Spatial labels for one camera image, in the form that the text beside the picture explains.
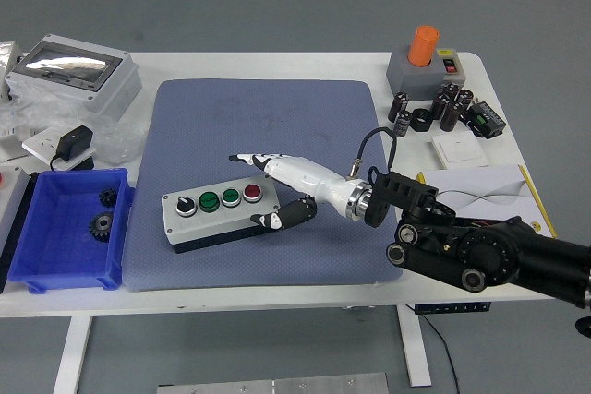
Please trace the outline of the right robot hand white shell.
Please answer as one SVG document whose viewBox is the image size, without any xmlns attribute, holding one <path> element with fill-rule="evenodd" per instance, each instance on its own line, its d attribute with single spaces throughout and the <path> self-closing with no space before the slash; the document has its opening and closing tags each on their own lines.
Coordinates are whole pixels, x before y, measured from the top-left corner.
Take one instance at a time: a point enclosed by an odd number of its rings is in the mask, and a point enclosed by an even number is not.
<svg viewBox="0 0 591 394">
<path fill-rule="evenodd" d="M 352 221 L 363 218 L 359 202 L 369 194 L 360 179 L 348 179 L 303 157 L 282 154 L 235 154 L 230 161 L 255 166 L 273 180 L 304 196 L 268 214 L 254 214 L 250 220 L 272 230 L 283 230 L 313 219 L 319 203 L 329 203 L 341 216 Z"/>
</svg>

